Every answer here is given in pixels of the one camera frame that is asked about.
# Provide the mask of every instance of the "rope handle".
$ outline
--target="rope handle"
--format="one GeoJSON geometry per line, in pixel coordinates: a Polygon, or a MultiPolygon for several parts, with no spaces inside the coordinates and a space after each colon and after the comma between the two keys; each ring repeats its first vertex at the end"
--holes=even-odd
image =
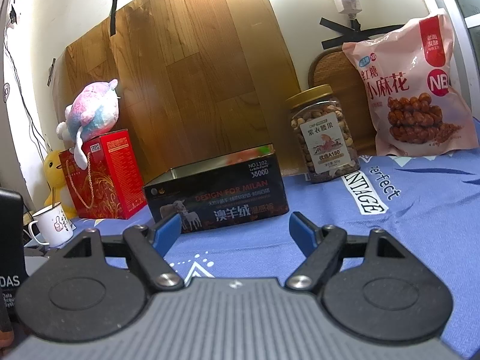
{"type": "Polygon", "coordinates": [[[80,194],[78,193],[77,191],[77,188],[75,188],[75,185],[74,185],[74,182],[71,181],[71,175],[70,175],[70,170],[68,168],[68,159],[67,161],[65,162],[65,166],[67,167],[67,174],[68,174],[68,178],[70,180],[70,184],[71,184],[71,187],[73,188],[73,190],[75,191],[75,194],[78,196],[78,198],[80,199],[80,202],[83,203],[83,205],[87,208],[87,210],[90,210],[92,207],[93,207],[93,185],[92,185],[92,175],[90,174],[90,153],[88,153],[88,157],[87,157],[87,163],[88,163],[88,182],[90,184],[90,191],[92,192],[92,202],[90,203],[90,205],[87,205],[87,203],[85,203],[82,199],[82,197],[80,196],[80,194]]]}

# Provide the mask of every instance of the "red gift box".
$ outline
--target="red gift box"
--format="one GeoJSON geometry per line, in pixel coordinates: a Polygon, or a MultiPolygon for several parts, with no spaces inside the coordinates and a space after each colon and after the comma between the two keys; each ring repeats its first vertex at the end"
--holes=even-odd
{"type": "Polygon", "coordinates": [[[69,150],[59,154],[71,199],[80,218],[128,219],[146,205],[142,176],[127,130],[83,143],[88,168],[78,168],[69,150]]]}

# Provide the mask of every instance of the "yellow duck toy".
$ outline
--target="yellow duck toy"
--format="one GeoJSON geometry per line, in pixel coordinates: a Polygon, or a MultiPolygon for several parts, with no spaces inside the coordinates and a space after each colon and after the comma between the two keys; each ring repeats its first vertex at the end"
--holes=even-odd
{"type": "Polygon", "coordinates": [[[50,152],[43,162],[46,180],[52,188],[49,197],[45,200],[45,206],[53,204],[53,195],[55,194],[55,202],[61,202],[65,215],[68,219],[72,219],[77,216],[77,210],[75,210],[74,202],[71,200],[59,153],[59,150],[50,152]]]}

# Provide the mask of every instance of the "blue bed sheet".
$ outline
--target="blue bed sheet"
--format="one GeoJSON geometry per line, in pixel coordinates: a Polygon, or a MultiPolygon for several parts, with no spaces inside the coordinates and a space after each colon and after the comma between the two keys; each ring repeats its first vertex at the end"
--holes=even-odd
{"type": "MultiPolygon", "coordinates": [[[[290,213],[301,211],[318,225],[335,224],[349,234],[368,235],[374,227],[389,231],[452,291],[454,311],[442,339],[471,356],[480,347],[480,150],[419,158],[362,156],[360,161],[386,212],[362,214],[342,179],[311,185],[303,176],[292,176],[284,178],[290,213]]],[[[181,235],[165,259],[187,282],[195,276],[274,276],[283,283],[304,259],[289,235],[289,217],[181,235]]],[[[145,207],[128,221],[74,222],[76,234],[95,226],[109,235],[152,223],[152,217],[145,207]]],[[[122,259],[109,263],[125,266],[122,259]]],[[[344,268],[357,263],[347,261],[344,268]]]]}

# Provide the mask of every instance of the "pink and blue stuffed animal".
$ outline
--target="pink and blue stuffed animal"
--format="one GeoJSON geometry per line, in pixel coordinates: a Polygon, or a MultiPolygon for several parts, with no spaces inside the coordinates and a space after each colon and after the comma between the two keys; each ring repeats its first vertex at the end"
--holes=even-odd
{"type": "Polygon", "coordinates": [[[119,104],[115,88],[116,79],[87,85],[72,105],[65,109],[65,122],[57,126],[61,140],[75,143],[73,157],[80,169],[87,169],[87,157],[82,145],[98,135],[109,132],[119,117],[119,104]]]}

